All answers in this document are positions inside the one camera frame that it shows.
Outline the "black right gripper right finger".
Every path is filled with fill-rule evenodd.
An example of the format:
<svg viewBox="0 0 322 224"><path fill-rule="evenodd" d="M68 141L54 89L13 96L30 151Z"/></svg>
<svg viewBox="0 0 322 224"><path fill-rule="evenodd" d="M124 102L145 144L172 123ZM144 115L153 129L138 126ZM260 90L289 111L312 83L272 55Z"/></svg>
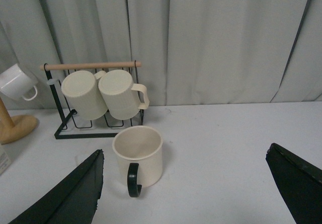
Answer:
<svg viewBox="0 0 322 224"><path fill-rule="evenodd" d="M296 223L321 223L321 169L272 143L266 162Z"/></svg>

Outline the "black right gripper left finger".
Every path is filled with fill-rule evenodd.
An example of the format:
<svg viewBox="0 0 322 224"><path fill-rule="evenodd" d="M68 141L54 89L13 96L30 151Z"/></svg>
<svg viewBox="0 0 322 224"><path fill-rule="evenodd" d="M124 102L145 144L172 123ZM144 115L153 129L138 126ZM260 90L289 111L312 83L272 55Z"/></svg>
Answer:
<svg viewBox="0 0 322 224"><path fill-rule="evenodd" d="M91 223L103 188L104 154L96 150L11 223Z"/></svg>

